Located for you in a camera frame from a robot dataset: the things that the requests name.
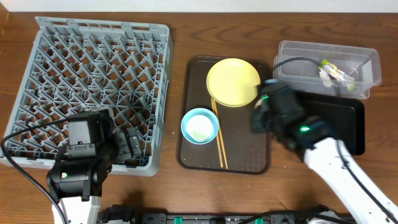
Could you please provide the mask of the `light blue bowl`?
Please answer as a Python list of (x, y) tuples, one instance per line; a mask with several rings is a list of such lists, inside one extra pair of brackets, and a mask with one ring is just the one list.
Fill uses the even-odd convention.
[(180, 129), (184, 138), (190, 143), (207, 144), (217, 136), (219, 121), (212, 111), (195, 108), (183, 116)]

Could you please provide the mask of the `yellow plate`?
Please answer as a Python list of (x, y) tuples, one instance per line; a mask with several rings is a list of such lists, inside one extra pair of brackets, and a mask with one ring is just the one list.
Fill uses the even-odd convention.
[(260, 84), (259, 72), (249, 62), (239, 58), (216, 62), (206, 77), (210, 96), (228, 107), (248, 105), (256, 98)]

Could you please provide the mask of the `wooden chopstick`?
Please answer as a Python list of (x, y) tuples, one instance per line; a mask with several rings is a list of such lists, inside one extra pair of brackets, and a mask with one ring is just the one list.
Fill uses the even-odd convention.
[[(216, 109), (216, 101), (211, 98), (211, 107), (213, 110), (213, 113), (216, 115), (217, 120), (218, 120), (218, 112)], [(220, 167), (223, 168), (224, 164), (223, 164), (223, 156), (221, 155), (221, 143), (220, 143), (220, 135), (219, 132), (217, 132), (216, 134), (216, 142), (217, 142), (217, 148), (218, 148), (218, 156), (219, 156), (219, 160), (220, 160)]]
[(219, 117), (219, 113), (218, 113), (218, 122), (219, 122), (219, 135), (220, 135), (220, 143), (221, 143), (221, 155), (223, 156), (223, 164), (224, 164), (224, 168), (226, 170), (229, 169), (228, 167), (228, 160), (226, 157), (226, 151), (225, 151), (225, 146), (224, 146), (224, 139), (223, 139), (223, 133), (222, 133), (222, 129), (221, 129), (221, 121), (220, 121), (220, 117)]

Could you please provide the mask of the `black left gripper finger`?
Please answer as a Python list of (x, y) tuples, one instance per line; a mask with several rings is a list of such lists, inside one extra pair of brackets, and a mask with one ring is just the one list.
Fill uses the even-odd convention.
[(131, 152), (126, 141), (126, 136), (124, 133), (115, 134), (116, 144), (119, 149), (118, 161), (125, 161), (131, 158)]
[(141, 154), (141, 145), (139, 142), (138, 134), (135, 128), (128, 128), (127, 130), (127, 145), (129, 147), (131, 156)]

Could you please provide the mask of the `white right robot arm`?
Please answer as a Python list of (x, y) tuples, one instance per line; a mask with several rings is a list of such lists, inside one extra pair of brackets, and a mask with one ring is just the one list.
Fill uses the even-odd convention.
[(356, 223), (397, 223), (397, 205), (370, 179), (337, 132), (318, 116), (308, 116), (293, 89), (267, 80), (251, 117), (254, 133), (271, 133), (319, 175)]

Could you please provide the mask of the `white cup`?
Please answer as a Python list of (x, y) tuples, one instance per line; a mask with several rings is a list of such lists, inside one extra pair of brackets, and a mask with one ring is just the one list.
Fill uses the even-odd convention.
[(207, 141), (213, 132), (211, 120), (204, 115), (195, 115), (188, 120), (187, 133), (197, 142)]

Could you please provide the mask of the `green foil snack wrapper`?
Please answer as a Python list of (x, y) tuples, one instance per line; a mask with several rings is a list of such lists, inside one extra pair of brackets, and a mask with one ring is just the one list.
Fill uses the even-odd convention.
[(338, 67), (324, 59), (318, 66), (319, 76), (322, 79), (323, 85), (326, 87), (336, 86), (336, 83), (340, 83), (345, 86), (349, 91), (353, 91), (356, 87), (354, 84), (355, 79), (347, 75)]

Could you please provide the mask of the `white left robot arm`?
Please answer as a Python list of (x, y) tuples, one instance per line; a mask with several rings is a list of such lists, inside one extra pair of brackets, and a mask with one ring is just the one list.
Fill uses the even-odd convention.
[(47, 174), (56, 223), (138, 223), (139, 216), (128, 205), (113, 205), (100, 211), (102, 184), (112, 165), (138, 156), (141, 147), (133, 128), (115, 129), (110, 108), (75, 114), (68, 120), (69, 143), (57, 154)]

